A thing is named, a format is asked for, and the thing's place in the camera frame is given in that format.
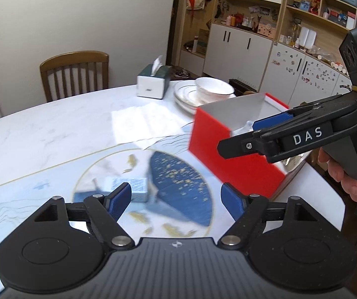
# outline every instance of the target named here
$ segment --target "white bowl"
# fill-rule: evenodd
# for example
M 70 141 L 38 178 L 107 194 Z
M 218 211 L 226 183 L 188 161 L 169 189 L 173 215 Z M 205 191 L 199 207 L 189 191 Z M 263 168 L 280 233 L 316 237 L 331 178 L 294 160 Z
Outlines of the white bowl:
M 207 103 L 228 99 L 234 93 L 231 85 L 213 77 L 200 77 L 195 84 L 199 98 Z

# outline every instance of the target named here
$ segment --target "red box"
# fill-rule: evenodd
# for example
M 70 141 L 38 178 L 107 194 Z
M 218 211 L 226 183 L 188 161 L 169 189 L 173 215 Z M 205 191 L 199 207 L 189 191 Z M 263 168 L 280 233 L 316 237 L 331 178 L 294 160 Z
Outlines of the red box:
M 267 93 L 244 95 L 198 107 L 189 150 L 223 183 L 231 183 L 244 195 L 257 193 L 273 199 L 302 165 L 286 173 L 281 163 L 269 164 L 264 156 L 258 154 L 223 159 L 217 152 L 217 144 L 229 138 L 233 130 L 243 127 L 248 120 L 256 121 L 287 109 L 287 105 Z

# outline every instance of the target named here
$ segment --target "hand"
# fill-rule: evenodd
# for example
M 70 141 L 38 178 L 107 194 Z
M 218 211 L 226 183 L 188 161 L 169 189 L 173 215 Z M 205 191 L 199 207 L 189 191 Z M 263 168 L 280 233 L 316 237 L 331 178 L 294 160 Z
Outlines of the hand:
M 328 173 L 336 181 L 340 182 L 343 190 L 348 193 L 353 201 L 357 202 L 357 180 L 348 176 L 343 168 L 335 162 L 322 148 L 319 150 L 319 162 L 328 162 Z

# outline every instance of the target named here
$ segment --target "picture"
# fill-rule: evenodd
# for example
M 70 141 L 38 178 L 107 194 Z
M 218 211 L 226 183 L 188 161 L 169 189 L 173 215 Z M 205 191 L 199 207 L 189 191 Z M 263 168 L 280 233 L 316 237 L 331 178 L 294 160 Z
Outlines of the picture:
M 260 7 L 258 5 L 249 7 L 249 12 L 251 13 L 259 13 L 259 11 L 260 11 Z
M 270 12 L 271 12 L 271 9 L 270 9 L 270 8 L 265 8 L 265 7 L 263 7 L 263 6 L 260 7 L 259 14 L 269 16 L 269 15 L 270 15 Z

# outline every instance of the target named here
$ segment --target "white paper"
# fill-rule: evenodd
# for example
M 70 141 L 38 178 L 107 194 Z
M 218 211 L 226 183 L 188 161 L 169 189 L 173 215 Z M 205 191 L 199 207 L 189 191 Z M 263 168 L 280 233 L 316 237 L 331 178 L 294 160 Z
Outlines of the white paper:
M 161 58 L 162 58 L 162 55 L 160 55 L 156 60 L 154 60 L 154 63 L 152 65 L 151 76 L 155 76 L 158 69 L 161 68 L 161 66 L 162 66 Z
M 154 102 L 142 107 L 112 111 L 112 132 L 116 143 L 136 143 L 143 150 L 167 136 L 184 134 L 188 124 L 167 107 Z

